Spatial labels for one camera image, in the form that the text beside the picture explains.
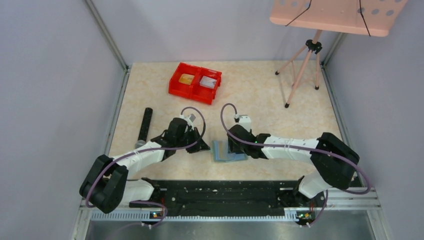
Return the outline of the green card holder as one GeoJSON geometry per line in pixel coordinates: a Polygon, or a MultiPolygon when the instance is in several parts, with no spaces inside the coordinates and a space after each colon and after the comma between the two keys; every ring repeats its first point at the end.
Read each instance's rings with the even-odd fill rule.
{"type": "Polygon", "coordinates": [[[248,160],[248,156],[244,153],[230,152],[227,141],[212,141],[211,151],[213,152],[213,160],[217,163],[233,163],[248,160]]]}

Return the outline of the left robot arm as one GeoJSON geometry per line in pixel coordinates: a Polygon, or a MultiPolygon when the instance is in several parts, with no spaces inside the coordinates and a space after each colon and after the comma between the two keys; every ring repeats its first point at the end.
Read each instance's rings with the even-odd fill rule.
{"type": "Polygon", "coordinates": [[[209,150],[202,135],[194,126],[193,114],[175,117],[159,136],[127,153],[96,158],[79,189],[86,206],[97,208],[105,214],[122,203],[147,202],[159,186],[147,178],[129,182],[129,178],[147,166],[163,162],[178,150],[189,154],[209,150]]]}

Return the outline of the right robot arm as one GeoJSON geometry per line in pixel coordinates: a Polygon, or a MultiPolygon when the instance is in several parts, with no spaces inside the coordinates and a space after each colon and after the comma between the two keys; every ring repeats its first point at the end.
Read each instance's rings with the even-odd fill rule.
{"type": "Polygon", "coordinates": [[[269,133],[253,135],[236,124],[227,133],[229,142],[253,159],[286,159],[314,166],[315,170],[302,176],[294,195],[312,199],[329,189],[349,188],[359,155],[330,132],[318,138],[293,139],[273,136],[269,133]]]}

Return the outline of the gold card in bin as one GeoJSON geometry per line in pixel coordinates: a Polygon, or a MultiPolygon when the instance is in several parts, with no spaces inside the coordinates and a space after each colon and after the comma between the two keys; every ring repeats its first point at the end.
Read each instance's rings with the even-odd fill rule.
{"type": "Polygon", "coordinates": [[[178,82],[185,85],[191,85],[194,77],[195,77],[194,75],[183,73],[180,76],[178,82]]]}

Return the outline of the silver card in bin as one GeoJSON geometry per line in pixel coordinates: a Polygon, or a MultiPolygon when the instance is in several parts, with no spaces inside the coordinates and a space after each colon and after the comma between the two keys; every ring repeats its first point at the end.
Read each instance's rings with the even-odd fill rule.
{"type": "Polygon", "coordinates": [[[216,83],[217,83],[217,79],[212,78],[212,77],[208,77],[208,76],[202,76],[200,81],[199,81],[199,85],[201,87],[205,87],[205,88],[208,88],[208,89],[214,89],[216,83]]]}

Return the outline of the black perforated bar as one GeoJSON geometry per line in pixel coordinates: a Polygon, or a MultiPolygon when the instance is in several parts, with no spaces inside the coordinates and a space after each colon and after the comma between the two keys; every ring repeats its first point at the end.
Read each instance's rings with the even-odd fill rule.
{"type": "Polygon", "coordinates": [[[142,147],[147,142],[152,116],[153,109],[150,107],[146,107],[144,110],[138,138],[134,145],[136,149],[142,147]]]}

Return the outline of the red two-compartment bin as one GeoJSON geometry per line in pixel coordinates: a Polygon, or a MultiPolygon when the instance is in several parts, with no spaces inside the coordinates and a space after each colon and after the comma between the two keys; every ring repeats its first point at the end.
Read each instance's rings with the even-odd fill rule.
{"type": "Polygon", "coordinates": [[[168,93],[185,99],[211,105],[222,82],[222,72],[188,63],[179,63],[168,84],[168,93]],[[182,84],[179,78],[182,74],[194,75],[191,85],[182,84]],[[202,76],[217,79],[214,89],[200,86],[202,76]]]}

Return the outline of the pink tripod stand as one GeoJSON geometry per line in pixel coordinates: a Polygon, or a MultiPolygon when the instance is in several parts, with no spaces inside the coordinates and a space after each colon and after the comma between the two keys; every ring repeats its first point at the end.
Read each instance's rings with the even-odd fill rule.
{"type": "Polygon", "coordinates": [[[321,37],[323,30],[318,29],[315,32],[315,35],[312,39],[308,39],[305,44],[286,62],[284,63],[278,70],[275,71],[275,75],[278,76],[280,73],[283,72],[283,70],[287,66],[292,67],[292,73],[293,73],[293,84],[291,85],[291,91],[290,94],[284,104],[284,107],[288,109],[291,105],[292,99],[296,93],[296,90],[302,83],[302,77],[305,73],[305,69],[307,67],[307,64],[309,63],[311,56],[316,56],[316,65],[315,65],[315,72],[313,75],[311,75],[311,78],[314,78],[314,89],[319,90],[320,89],[320,78],[319,78],[319,71],[321,70],[320,67],[320,59],[321,59],[321,50],[323,49],[322,43],[319,42],[319,39],[321,37]],[[304,51],[306,51],[306,55],[302,61],[302,64],[299,68],[299,70],[296,70],[294,61],[295,59],[304,51]]]}

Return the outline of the pink perforated tray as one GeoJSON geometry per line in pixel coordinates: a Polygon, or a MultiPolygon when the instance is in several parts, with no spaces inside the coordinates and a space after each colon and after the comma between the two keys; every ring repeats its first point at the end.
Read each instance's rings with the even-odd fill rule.
{"type": "Polygon", "coordinates": [[[386,37],[408,0],[276,0],[276,25],[386,37]]]}

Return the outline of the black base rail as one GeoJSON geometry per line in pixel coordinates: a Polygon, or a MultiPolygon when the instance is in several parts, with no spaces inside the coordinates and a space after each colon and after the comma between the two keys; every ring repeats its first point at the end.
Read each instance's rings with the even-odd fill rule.
{"type": "Polygon", "coordinates": [[[252,219],[284,217],[313,220],[314,211],[327,202],[327,194],[309,199],[298,191],[298,181],[151,180],[129,181],[118,187],[99,209],[111,213],[120,205],[153,209],[150,219],[205,217],[207,219],[252,219]]]}

